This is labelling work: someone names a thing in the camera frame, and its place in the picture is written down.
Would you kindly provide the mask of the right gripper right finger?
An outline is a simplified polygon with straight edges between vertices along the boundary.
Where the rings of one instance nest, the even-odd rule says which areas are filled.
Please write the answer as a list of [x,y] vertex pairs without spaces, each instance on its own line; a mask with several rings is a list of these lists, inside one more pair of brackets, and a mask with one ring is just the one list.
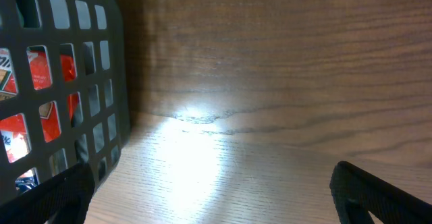
[[340,161],[333,169],[330,190],[341,223],[430,223],[431,205],[379,179],[363,169]]

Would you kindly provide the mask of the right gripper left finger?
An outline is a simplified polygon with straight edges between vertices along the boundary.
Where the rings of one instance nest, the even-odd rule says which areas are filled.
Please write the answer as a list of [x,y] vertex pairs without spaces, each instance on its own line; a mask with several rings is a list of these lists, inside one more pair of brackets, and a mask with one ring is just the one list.
[[83,223],[95,191],[92,169],[78,163],[1,207],[1,222]]

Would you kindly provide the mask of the Kleenex tissue multipack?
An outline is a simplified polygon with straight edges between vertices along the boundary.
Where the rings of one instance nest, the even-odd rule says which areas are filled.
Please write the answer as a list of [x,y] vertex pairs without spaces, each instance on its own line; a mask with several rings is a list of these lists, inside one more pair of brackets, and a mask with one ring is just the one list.
[[18,194],[23,194],[38,185],[38,179],[36,176],[36,170],[30,169],[23,173],[15,180],[15,186]]

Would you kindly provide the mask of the San Remo spaghetti packet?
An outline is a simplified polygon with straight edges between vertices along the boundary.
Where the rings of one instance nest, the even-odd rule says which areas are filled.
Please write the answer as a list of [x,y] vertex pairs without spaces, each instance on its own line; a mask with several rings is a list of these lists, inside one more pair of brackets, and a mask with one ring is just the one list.
[[[28,49],[27,58],[32,74],[35,90],[48,88],[52,85],[45,50]],[[66,82],[76,78],[74,59],[67,55],[60,57],[63,79]],[[1,49],[1,100],[13,98],[18,94],[14,77],[12,59],[8,49]],[[54,102],[48,102],[39,107],[40,120],[46,142],[59,137],[61,131]],[[30,152],[24,116],[20,113],[1,120],[1,136],[10,163],[25,157]]]

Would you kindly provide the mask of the grey plastic lattice basket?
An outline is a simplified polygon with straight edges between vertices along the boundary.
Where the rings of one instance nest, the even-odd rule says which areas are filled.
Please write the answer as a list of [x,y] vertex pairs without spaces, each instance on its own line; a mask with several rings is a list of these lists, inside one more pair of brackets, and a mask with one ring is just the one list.
[[[85,2],[90,20],[89,29],[79,26],[76,1]],[[94,177],[95,191],[110,177],[117,167],[122,146],[130,137],[130,117],[126,88],[126,65],[124,53],[124,26],[121,11],[115,0],[65,0],[69,28],[57,29],[50,0],[34,0],[31,17],[38,18],[39,26],[25,28],[20,24],[18,0],[1,0],[1,49],[7,49],[10,63],[16,77],[18,95],[1,101],[1,120],[22,114],[30,143],[30,152],[10,163],[4,145],[1,146],[1,205],[16,199],[19,194],[15,180],[27,170],[36,169],[39,185],[53,177],[49,158],[64,150],[67,167],[74,166],[76,158],[75,141],[85,135],[88,147],[88,162]],[[106,29],[98,28],[96,5],[103,7]],[[103,69],[100,42],[108,42],[110,66]],[[93,43],[94,72],[86,74],[84,43]],[[60,63],[60,46],[72,44],[76,79],[65,82]],[[26,58],[28,47],[44,46],[48,56],[51,85],[36,90],[32,81],[30,65]],[[112,105],[107,106],[105,85],[111,80]],[[97,87],[99,112],[91,113],[89,91]],[[83,121],[72,127],[68,121],[67,97],[79,93]],[[50,142],[43,136],[38,109],[45,103],[54,102],[59,120],[60,135]],[[104,145],[97,151],[94,130],[102,127]]]

